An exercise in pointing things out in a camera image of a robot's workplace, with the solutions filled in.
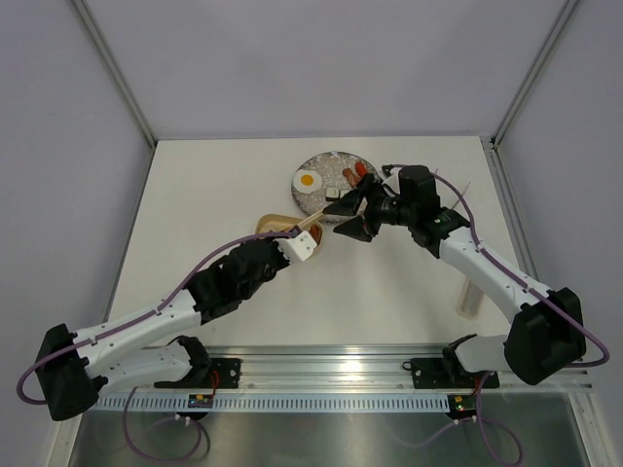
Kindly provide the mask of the beige lunch box lid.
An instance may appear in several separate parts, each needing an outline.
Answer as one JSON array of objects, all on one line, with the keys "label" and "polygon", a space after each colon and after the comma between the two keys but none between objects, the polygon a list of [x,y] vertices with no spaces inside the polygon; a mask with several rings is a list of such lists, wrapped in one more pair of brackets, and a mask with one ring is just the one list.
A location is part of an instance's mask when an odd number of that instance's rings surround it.
[{"label": "beige lunch box lid", "polygon": [[315,223],[321,222],[326,217],[326,214],[322,209],[313,212],[312,215],[304,218],[301,221],[298,221],[295,224],[295,228],[301,231],[308,230]]}]

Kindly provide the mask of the red bacon slice toy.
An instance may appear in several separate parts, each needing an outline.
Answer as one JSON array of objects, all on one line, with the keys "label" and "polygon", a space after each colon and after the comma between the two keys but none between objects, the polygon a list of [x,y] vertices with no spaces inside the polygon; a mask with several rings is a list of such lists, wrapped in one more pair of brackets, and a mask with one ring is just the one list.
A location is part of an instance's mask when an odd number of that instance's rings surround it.
[{"label": "red bacon slice toy", "polygon": [[322,228],[318,224],[313,224],[310,227],[310,234],[314,239],[315,243],[319,245],[322,239]]}]

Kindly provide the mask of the beige lunch box base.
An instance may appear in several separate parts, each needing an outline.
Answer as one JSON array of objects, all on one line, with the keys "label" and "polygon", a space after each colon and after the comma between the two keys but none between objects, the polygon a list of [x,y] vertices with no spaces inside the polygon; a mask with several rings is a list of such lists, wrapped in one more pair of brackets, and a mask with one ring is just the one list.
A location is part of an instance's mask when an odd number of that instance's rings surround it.
[{"label": "beige lunch box base", "polygon": [[[277,241],[279,238],[294,237],[301,232],[301,230],[298,230],[295,228],[295,224],[301,220],[303,219],[276,215],[276,214],[267,214],[258,221],[255,233],[256,234],[270,234],[270,233],[288,234],[286,237],[275,237],[275,241]],[[320,249],[320,244],[317,245],[317,247],[315,248],[311,258],[317,255],[317,252],[319,251],[319,249]]]}]

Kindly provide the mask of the metal tongs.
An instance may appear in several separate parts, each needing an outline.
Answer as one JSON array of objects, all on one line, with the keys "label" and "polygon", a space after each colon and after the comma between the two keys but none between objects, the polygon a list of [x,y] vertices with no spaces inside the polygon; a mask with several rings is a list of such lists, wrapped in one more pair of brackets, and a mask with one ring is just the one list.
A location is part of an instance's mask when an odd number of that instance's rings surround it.
[{"label": "metal tongs", "polygon": [[[435,168],[434,168],[434,170],[433,170],[433,173],[434,173],[434,174],[438,174],[438,171],[439,171],[439,167],[435,167]],[[459,193],[460,193],[460,195],[459,195],[459,196],[457,196],[457,199],[456,199],[456,200],[454,201],[454,203],[450,206],[450,209],[456,209],[456,208],[457,208],[457,207],[461,204],[460,199],[465,197],[465,195],[466,195],[466,193],[467,193],[468,189],[470,188],[471,182],[472,182],[472,180],[468,180],[468,181],[467,181],[467,183],[466,183],[466,185],[464,186],[464,188],[463,188],[463,189],[459,192]]]}]

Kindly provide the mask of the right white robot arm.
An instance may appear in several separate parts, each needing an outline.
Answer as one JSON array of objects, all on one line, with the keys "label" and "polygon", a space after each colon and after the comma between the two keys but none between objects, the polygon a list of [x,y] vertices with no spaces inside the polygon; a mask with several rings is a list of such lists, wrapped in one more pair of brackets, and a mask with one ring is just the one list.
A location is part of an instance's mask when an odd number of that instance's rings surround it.
[{"label": "right white robot arm", "polygon": [[504,335],[468,335],[448,344],[442,351],[444,379],[464,385],[484,372],[511,372],[537,385],[581,359],[586,338],[579,298],[568,288],[549,288],[488,250],[470,212],[442,205],[438,181],[422,165],[404,166],[385,182],[366,175],[323,212],[346,217],[335,233],[364,242],[383,225],[407,228],[419,247],[461,272],[506,317],[510,328]]}]

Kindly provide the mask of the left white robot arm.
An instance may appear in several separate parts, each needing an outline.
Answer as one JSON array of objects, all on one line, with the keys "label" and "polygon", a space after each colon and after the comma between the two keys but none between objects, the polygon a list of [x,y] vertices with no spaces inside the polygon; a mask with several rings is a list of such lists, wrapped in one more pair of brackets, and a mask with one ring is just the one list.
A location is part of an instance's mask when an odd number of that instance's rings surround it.
[{"label": "left white robot arm", "polygon": [[64,421],[132,386],[203,385],[210,357],[185,331],[237,310],[288,268],[293,257],[283,248],[291,239],[287,233],[263,233],[231,241],[201,260],[157,305],[78,331],[64,323],[52,327],[29,370],[43,393],[40,405],[52,420]]}]

